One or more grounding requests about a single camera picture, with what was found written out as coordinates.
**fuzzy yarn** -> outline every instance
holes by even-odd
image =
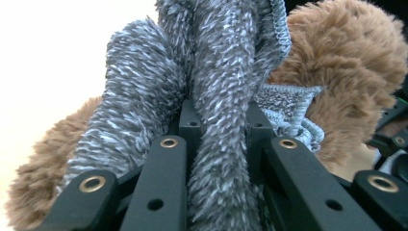
[[[322,87],[264,84],[255,101],[269,119],[277,136],[295,138],[316,153],[324,139],[324,132],[305,115],[313,98],[322,91]]]
[[[191,230],[261,230],[245,113],[289,53],[283,1],[197,0],[194,12],[192,98],[204,135],[189,182]]]
[[[102,102],[68,161],[63,185],[91,169],[117,177],[143,165],[151,142],[166,134],[185,95],[185,75],[161,28],[135,21],[108,45]]]

